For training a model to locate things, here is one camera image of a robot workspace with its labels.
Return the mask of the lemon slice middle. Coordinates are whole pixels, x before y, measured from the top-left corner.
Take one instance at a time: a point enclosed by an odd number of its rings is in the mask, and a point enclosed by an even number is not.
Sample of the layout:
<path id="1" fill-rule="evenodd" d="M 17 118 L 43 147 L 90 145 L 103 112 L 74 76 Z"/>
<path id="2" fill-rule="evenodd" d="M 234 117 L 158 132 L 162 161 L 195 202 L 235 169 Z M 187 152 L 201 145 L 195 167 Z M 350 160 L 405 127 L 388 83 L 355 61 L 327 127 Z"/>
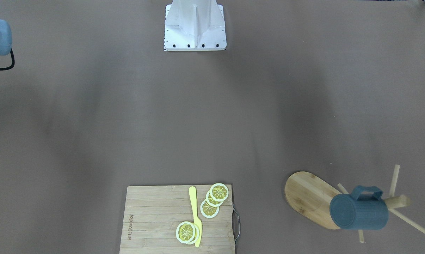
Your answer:
<path id="1" fill-rule="evenodd" d="M 223 204 L 223 201 L 216 201 L 212 198 L 211 194 L 210 194 L 210 190 L 206 193 L 206 203 L 209 206 L 213 206 L 213 207 L 219 207 Z"/>

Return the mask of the wooden cutting board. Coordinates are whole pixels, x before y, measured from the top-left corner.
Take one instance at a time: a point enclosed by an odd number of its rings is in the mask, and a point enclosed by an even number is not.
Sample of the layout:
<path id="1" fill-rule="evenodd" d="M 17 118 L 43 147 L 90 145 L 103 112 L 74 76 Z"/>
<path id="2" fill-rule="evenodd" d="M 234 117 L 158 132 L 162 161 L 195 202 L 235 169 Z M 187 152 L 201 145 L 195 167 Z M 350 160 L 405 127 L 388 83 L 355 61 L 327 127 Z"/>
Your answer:
<path id="1" fill-rule="evenodd" d="M 193 214 L 189 185 L 129 186 L 124 203 L 121 230 L 121 254 L 234 254 L 239 236 L 239 216 L 235 213 L 233 188 L 214 218 L 205 218 L 200 204 L 211 184 L 196 185 L 198 217 L 202 221 L 200 247 L 180 243 L 175 236 L 177 226 L 189 221 Z"/>

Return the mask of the dark teal mug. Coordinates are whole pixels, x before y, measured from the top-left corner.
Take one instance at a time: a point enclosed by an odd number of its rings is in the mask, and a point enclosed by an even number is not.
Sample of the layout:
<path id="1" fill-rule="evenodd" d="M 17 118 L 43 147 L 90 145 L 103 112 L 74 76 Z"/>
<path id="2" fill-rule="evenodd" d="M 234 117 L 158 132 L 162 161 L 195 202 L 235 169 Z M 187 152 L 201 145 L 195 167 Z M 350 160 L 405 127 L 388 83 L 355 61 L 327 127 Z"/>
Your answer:
<path id="1" fill-rule="evenodd" d="M 333 222 L 346 230 L 380 230 L 388 223 L 389 212 L 377 186 L 356 186 L 349 194 L 332 198 L 329 212 Z"/>

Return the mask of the lemon slice lower stack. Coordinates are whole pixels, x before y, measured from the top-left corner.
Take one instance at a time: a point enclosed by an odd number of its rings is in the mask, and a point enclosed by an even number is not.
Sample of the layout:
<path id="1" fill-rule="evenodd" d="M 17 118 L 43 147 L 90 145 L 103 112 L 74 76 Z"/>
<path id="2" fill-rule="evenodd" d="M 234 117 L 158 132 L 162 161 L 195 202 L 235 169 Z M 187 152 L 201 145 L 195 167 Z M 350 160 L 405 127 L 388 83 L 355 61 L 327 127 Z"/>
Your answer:
<path id="1" fill-rule="evenodd" d="M 214 218 L 219 213 L 220 206 L 211 206 L 207 200 L 203 200 L 200 204 L 200 212 L 205 218 Z"/>

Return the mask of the wooden cup storage rack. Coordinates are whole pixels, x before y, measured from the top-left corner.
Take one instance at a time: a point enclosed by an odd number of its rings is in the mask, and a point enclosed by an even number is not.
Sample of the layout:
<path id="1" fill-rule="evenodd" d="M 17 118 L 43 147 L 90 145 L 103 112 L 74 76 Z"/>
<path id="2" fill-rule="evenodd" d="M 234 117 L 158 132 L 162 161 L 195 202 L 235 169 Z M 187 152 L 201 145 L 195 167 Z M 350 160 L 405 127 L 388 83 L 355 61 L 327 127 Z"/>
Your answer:
<path id="1" fill-rule="evenodd" d="M 383 198 L 382 195 L 382 199 L 386 202 L 389 215 L 395 215 L 425 234 L 425 227 L 398 211 L 399 208 L 407 207 L 411 204 L 410 198 L 406 195 L 395 195 L 399 172 L 400 165 L 396 164 L 394 166 L 388 197 Z M 347 191 L 342 184 L 338 184 L 338 188 L 334 188 L 320 177 L 307 171 L 298 171 L 290 175 L 284 187 L 285 199 L 292 209 L 317 225 L 329 230 L 341 229 L 333 222 L 330 216 L 329 206 L 332 198 L 338 194 L 349 193 L 351 192 Z M 359 242 L 364 243 L 365 230 L 356 231 L 358 232 Z"/>

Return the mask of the yellow plastic knife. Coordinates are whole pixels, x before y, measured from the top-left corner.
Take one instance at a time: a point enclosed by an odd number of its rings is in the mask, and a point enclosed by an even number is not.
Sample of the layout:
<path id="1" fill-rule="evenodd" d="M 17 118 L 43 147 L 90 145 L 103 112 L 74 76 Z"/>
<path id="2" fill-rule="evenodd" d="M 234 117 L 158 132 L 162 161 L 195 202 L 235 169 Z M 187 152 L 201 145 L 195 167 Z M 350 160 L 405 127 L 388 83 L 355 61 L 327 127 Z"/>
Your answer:
<path id="1" fill-rule="evenodd" d="M 198 239 L 195 241 L 195 247 L 200 247 L 201 239 L 202 239 L 202 230 L 203 225 L 202 221 L 198 217 L 198 198 L 197 198 L 197 189 L 195 186 L 189 187 L 189 198 L 192 208 L 192 214 L 193 214 L 193 223 L 199 228 L 198 231 Z"/>

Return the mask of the white pedestal column base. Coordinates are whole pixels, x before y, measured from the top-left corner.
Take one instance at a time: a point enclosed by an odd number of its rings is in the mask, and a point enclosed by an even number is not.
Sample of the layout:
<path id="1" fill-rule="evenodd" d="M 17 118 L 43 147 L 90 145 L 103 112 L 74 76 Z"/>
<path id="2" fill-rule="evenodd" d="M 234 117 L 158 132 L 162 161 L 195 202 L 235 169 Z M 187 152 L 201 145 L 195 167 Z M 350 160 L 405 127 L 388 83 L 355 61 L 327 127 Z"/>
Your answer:
<path id="1" fill-rule="evenodd" d="M 215 0 L 174 0 L 165 7 L 163 49 L 226 50 L 224 8 Z"/>

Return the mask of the lemon slice near knife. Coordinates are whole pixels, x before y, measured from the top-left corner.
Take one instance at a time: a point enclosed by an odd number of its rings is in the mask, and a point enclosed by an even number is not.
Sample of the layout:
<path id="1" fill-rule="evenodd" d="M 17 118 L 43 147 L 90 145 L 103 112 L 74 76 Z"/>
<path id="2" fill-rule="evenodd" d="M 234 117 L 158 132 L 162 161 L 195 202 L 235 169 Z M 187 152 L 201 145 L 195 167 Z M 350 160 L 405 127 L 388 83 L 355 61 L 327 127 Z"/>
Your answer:
<path id="1" fill-rule="evenodd" d="M 200 229 L 196 224 L 184 221 L 177 226 L 175 236 L 180 243 L 192 245 L 200 238 Z"/>

